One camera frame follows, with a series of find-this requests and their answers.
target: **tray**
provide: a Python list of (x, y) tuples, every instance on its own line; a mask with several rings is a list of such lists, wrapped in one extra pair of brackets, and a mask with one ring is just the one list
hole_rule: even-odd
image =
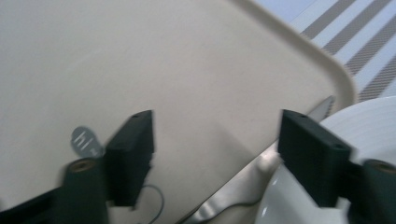
[[(175, 223), (276, 139), (280, 109), (356, 101), (339, 63), (249, 2), (8, 1), (0, 15), (0, 209), (59, 184), (78, 126), (103, 144), (153, 109), (147, 183), (158, 223)], [(110, 215), (148, 223), (160, 205), (143, 189)]]

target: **white plate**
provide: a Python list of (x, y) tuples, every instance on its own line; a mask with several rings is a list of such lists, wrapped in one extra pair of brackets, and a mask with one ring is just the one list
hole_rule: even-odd
[[(378, 159), (396, 163), (396, 97), (380, 98), (350, 106), (321, 124), (357, 150), (352, 160)], [(319, 209), (303, 187), (282, 165), (265, 192), (256, 224), (347, 223), (348, 202), (337, 209)]]

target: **white surface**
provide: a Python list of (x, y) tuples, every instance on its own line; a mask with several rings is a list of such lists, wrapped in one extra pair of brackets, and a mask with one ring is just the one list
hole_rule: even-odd
[(396, 46), (396, 35), (394, 35), (356, 74), (355, 81), (358, 91), (364, 90), (373, 80), (373, 74), (378, 74), (396, 55), (393, 47)]
[(334, 57), (347, 63), (365, 44), (380, 31), (394, 16), (396, 1), (390, 1), (384, 9), (376, 14), (372, 20), (361, 28), (336, 54)]
[[(321, 124), (354, 148), (352, 160), (378, 159), (396, 163), (396, 97), (379, 98), (350, 106)], [(264, 194), (256, 224), (347, 223), (347, 202), (339, 209), (319, 209), (282, 165)]]
[(326, 26), (323, 31), (315, 36), (312, 41), (323, 48), (370, 4), (371, 2), (367, 0), (356, 0), (350, 7), (335, 18), (334, 21)]
[[(61, 167), (78, 158), (77, 126), (104, 143), (129, 116), (153, 109), (148, 182), (166, 200), (158, 223), (175, 223), (276, 138), (281, 108), (305, 113), (329, 95), (334, 110), (355, 102), (339, 64), (235, 2), (3, 2), (5, 208), (57, 185)], [(113, 223), (151, 220), (158, 198), (145, 192), (137, 211), (112, 209)]]

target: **striped cloth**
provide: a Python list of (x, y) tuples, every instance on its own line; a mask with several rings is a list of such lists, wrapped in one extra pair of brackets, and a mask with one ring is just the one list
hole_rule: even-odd
[(360, 101), (396, 95), (396, 0), (311, 0), (290, 25), (345, 65)]

